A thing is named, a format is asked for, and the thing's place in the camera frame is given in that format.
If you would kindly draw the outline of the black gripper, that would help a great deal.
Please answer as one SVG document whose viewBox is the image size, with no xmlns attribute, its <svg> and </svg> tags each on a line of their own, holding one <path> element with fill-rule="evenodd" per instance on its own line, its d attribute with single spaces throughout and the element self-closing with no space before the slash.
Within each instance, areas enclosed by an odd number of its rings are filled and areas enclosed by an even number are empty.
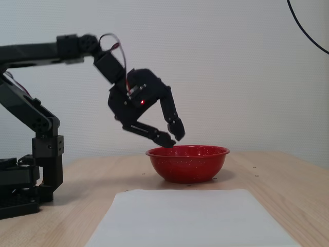
<svg viewBox="0 0 329 247">
<path fill-rule="evenodd" d="M 180 141 L 185 129 L 178 117 L 171 88 L 149 69 L 133 69 L 118 80 L 110 89 L 108 106 L 123 130 L 148 138 L 161 147 L 172 148 L 176 141 L 168 133 L 138 121 L 157 101 L 160 101 L 169 132 Z"/>
</svg>

